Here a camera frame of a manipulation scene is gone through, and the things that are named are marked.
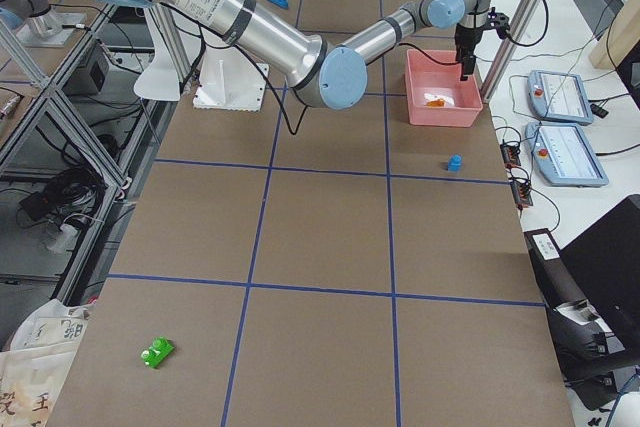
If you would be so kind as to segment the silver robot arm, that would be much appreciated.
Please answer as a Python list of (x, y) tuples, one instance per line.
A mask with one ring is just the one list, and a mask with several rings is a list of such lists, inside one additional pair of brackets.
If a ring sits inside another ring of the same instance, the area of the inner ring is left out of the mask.
[(421, 0), (333, 46), (307, 36), (256, 0), (101, 0), (116, 5), (170, 7), (218, 35), (225, 44), (248, 50), (280, 71), (300, 102), (342, 110), (356, 104), (368, 83), (367, 66), (424, 28), (454, 25), (482, 30), (491, 0)]

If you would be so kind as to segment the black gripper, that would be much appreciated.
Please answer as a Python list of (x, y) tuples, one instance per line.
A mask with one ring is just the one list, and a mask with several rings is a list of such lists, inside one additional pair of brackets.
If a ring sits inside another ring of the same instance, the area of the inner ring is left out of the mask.
[(455, 29), (456, 60), (460, 61), (460, 80), (467, 81), (475, 72), (475, 48), (481, 41), (480, 27), (465, 27), (457, 25)]

